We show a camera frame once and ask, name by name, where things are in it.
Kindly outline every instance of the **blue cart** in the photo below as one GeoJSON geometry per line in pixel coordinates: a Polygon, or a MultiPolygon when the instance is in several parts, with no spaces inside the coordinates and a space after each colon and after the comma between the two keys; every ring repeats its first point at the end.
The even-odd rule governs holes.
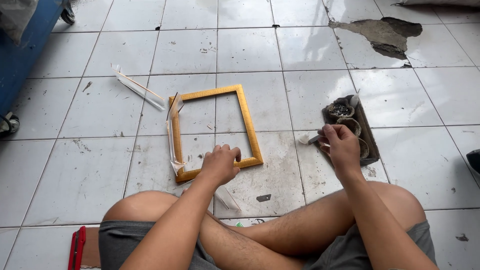
{"type": "Polygon", "coordinates": [[[0,29],[0,137],[15,132],[20,126],[18,117],[9,111],[10,106],[59,16],[68,24],[75,21],[69,0],[39,0],[19,46],[0,29]]]}

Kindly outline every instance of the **hand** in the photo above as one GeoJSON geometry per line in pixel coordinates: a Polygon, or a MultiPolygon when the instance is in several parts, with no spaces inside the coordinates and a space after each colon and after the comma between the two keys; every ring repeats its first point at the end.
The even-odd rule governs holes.
{"type": "Polygon", "coordinates": [[[233,167],[234,160],[237,162],[241,160],[241,152],[238,147],[230,150],[229,145],[222,147],[217,145],[213,148],[212,153],[205,154],[200,174],[210,181],[214,181],[216,187],[219,187],[230,182],[240,172],[239,167],[233,167]]]}
{"type": "Polygon", "coordinates": [[[345,125],[326,124],[318,134],[324,136],[318,139],[319,142],[330,145],[321,146],[321,149],[330,154],[339,180],[361,174],[359,140],[345,125]]]}

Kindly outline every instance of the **gray shorts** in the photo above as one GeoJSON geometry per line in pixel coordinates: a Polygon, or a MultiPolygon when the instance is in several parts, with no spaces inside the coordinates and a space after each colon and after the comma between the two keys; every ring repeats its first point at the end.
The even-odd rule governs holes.
{"type": "MultiPolygon", "coordinates": [[[[98,246],[102,270],[119,269],[154,224],[155,222],[147,221],[102,222],[98,231],[98,246]]],[[[428,222],[424,221],[416,224],[407,233],[418,247],[436,264],[428,222]]],[[[205,252],[200,240],[197,240],[189,270],[217,269],[212,257],[205,252]]],[[[303,269],[372,269],[357,225],[353,225],[345,235],[338,236],[322,254],[309,259],[303,269]]]]}

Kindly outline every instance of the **red utility knife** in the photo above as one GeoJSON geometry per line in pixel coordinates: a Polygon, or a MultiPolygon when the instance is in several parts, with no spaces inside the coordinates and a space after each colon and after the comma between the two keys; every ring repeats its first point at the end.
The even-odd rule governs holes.
{"type": "Polygon", "coordinates": [[[70,259],[68,260],[68,270],[80,270],[82,262],[82,253],[85,244],[85,226],[73,233],[72,246],[70,247],[70,259]]]}

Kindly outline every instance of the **exposed concrete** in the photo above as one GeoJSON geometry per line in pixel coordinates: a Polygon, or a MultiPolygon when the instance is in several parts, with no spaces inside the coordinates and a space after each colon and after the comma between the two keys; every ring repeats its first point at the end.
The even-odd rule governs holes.
{"type": "Polygon", "coordinates": [[[381,20],[359,20],[349,24],[329,22],[331,28],[342,28],[361,34],[371,43],[372,48],[385,56],[407,59],[407,37],[417,37],[422,32],[421,24],[410,23],[392,17],[381,20]]]}

